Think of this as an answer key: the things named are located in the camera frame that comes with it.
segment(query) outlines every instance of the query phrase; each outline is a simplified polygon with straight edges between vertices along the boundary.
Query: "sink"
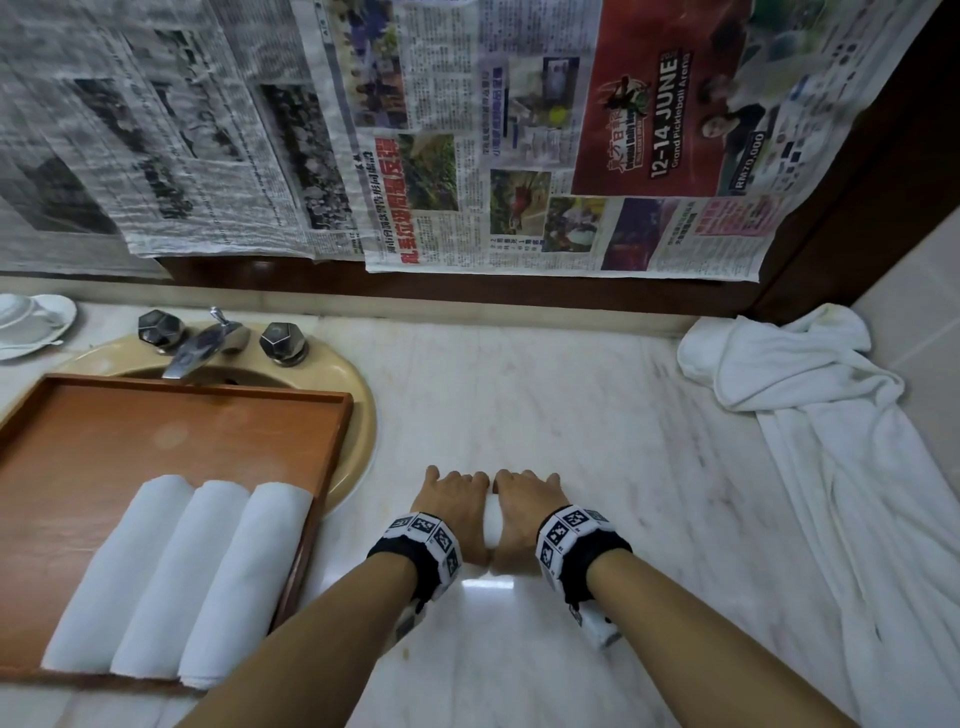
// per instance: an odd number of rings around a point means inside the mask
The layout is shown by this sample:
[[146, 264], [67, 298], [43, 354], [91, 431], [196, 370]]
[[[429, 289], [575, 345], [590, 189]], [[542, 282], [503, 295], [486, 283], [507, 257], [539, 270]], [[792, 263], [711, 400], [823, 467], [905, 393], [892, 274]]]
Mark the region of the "sink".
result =
[[[121, 376], [134, 379], [160, 379], [163, 377], [165, 367], [148, 367], [147, 369], [134, 369], [125, 372]], [[206, 364], [200, 369], [195, 369], [189, 376], [183, 379], [177, 379], [180, 383], [187, 384], [240, 384], [245, 387], [287, 387], [291, 385], [275, 376], [255, 372], [250, 369], [239, 369], [237, 367], [218, 367]]]
[[[201, 328], [206, 326], [206, 323], [188, 325]], [[307, 337], [310, 354], [301, 364], [287, 369], [278, 367], [257, 345], [264, 326], [248, 326], [251, 329], [251, 340], [242, 352], [234, 355], [214, 354], [184, 381], [196, 384], [240, 384], [252, 387], [350, 392], [353, 395], [353, 413], [344, 437], [344, 445], [340, 450], [337, 468], [330, 478], [330, 489], [326, 496], [326, 512], [329, 513], [356, 486], [373, 454], [376, 441], [376, 408], [370, 387], [356, 367], [327, 344], [313, 337]], [[131, 328], [135, 328], [135, 322], [132, 322]], [[75, 375], [159, 379], [169, 363], [169, 356], [157, 352], [140, 341], [136, 334], [131, 334], [84, 352], [61, 364], [56, 371]]]

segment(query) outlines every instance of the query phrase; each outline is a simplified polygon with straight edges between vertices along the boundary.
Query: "right arm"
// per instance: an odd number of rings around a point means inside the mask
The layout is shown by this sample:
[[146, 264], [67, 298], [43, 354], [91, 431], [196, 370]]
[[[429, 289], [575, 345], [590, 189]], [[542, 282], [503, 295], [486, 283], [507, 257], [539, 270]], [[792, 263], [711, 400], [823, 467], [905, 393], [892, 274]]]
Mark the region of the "right arm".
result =
[[[555, 474], [543, 482], [530, 471], [500, 471], [496, 490], [511, 537], [501, 546], [510, 549], [533, 551], [540, 524], [568, 504]], [[685, 728], [855, 725], [760, 643], [629, 551], [597, 557], [587, 585]]]

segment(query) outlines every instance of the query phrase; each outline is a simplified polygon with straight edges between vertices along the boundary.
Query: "saucer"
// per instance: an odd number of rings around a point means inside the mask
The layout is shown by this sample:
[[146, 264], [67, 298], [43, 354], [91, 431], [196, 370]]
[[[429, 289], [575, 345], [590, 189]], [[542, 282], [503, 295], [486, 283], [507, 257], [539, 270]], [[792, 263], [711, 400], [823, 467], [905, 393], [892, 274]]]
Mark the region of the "saucer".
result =
[[28, 353], [38, 352], [47, 344], [57, 341], [57, 339], [73, 325], [73, 322], [77, 320], [77, 305], [66, 296], [41, 293], [38, 296], [31, 296], [31, 298], [51, 313], [56, 314], [63, 323], [42, 339], [32, 344], [11, 344], [7, 347], [0, 344], [0, 361], [8, 361], [9, 359], [16, 359], [18, 356], [26, 356]]

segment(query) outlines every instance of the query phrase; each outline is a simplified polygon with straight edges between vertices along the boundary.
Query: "faucet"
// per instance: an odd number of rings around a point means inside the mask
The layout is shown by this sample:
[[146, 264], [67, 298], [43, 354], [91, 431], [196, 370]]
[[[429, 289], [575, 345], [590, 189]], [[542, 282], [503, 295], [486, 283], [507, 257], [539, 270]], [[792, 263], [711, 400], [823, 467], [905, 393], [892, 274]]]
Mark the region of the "faucet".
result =
[[196, 336], [183, 342], [174, 354], [173, 361], [163, 371], [164, 379], [183, 379], [198, 369], [213, 354], [240, 353], [250, 341], [250, 330], [237, 321], [229, 321], [224, 312], [216, 306], [210, 309], [210, 315], [217, 320]]

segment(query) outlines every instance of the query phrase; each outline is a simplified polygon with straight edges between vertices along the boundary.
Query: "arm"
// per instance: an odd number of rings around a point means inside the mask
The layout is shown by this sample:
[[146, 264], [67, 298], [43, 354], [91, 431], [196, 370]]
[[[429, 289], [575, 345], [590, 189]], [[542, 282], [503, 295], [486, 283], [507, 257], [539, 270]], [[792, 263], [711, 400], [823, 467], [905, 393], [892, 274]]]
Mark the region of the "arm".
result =
[[[504, 518], [498, 552], [532, 552], [543, 521], [569, 503], [555, 474], [543, 482], [530, 471], [500, 471], [495, 489]], [[587, 585], [686, 728], [855, 725], [758, 642], [629, 551], [597, 557]]]
[[[464, 560], [486, 566], [487, 476], [427, 468], [413, 511], [444, 520]], [[347, 724], [403, 607], [417, 569], [405, 556], [376, 553], [264, 640], [180, 728], [334, 728]]]

